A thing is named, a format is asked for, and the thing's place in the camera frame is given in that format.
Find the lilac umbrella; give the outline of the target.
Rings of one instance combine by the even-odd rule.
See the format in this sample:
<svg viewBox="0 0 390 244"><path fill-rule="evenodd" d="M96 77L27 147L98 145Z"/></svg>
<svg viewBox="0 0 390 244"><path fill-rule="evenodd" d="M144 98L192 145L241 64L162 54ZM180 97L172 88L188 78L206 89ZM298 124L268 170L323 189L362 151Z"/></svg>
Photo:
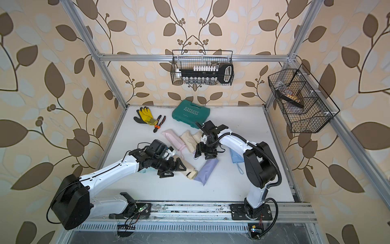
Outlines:
<svg viewBox="0 0 390 244"><path fill-rule="evenodd" d="M206 185L218 162L219 160L217 158L207 160L194 178L194 181L202 183L203 186Z"/></svg>

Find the mint green umbrella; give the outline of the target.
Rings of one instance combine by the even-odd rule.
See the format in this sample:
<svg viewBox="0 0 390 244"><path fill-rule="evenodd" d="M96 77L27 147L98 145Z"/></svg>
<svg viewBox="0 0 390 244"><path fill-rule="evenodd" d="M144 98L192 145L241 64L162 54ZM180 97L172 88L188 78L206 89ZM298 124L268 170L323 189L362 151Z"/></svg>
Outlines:
<svg viewBox="0 0 390 244"><path fill-rule="evenodd" d="M149 168L143 168L141 169L140 171L138 171L139 173L149 173L149 172L152 172L152 173L157 173L157 170L152 168L152 167L149 167Z"/></svg>

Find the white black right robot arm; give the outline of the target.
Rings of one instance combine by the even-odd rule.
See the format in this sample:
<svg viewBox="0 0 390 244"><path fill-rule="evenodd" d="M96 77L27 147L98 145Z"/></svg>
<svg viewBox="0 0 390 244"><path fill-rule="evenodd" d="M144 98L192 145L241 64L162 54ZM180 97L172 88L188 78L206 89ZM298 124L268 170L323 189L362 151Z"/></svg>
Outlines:
<svg viewBox="0 0 390 244"><path fill-rule="evenodd" d="M195 157L204 155L206 160L214 159L218 155L217 148L221 145L240 154L244 160L247 178L251 182L244 204L250 211L262 207L266 203L269 189L279 186L282 182L280 169L269 145L265 142L250 142L232 132L226 125L217 127L211 121L203 124L196 122L196 126L203 134L196 147Z"/></svg>

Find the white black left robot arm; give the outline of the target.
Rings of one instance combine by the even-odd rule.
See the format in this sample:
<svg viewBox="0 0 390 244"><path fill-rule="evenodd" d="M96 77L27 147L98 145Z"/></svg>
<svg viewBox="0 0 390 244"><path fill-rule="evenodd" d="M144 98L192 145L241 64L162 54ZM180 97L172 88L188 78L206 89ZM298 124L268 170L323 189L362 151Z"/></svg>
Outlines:
<svg viewBox="0 0 390 244"><path fill-rule="evenodd" d="M160 178L173 177L176 171L186 171L180 158L156 156L147 148L127 151L118 162L93 173L65 177L57 190L49 209L54 212L65 230L80 226L87 219L110 215L114 218L132 218L144 208L127 192L120 198L97 199L96 196L120 179L143 168L154 168Z"/></svg>

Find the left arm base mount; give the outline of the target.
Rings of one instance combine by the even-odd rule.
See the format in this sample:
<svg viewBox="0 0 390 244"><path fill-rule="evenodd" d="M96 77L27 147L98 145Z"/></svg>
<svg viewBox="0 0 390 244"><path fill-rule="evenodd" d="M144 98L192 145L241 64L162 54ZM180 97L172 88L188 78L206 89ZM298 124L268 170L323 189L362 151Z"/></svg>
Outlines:
<svg viewBox="0 0 390 244"><path fill-rule="evenodd" d="M127 201L126 208L120 213L111 213L109 215L110 219L129 219L138 216L150 216L151 203L137 203L127 192L121 192L120 195Z"/></svg>

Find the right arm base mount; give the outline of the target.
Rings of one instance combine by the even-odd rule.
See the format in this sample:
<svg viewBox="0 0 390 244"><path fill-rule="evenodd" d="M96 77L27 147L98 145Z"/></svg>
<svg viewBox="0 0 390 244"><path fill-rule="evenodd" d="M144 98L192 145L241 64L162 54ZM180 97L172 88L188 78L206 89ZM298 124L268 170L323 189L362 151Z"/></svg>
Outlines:
<svg viewBox="0 0 390 244"><path fill-rule="evenodd" d="M230 205L232 219L235 221L243 221L243 220L265 220L271 221L273 220L272 212L270 205L263 204L258 208L253 208L248 203L237 203Z"/></svg>

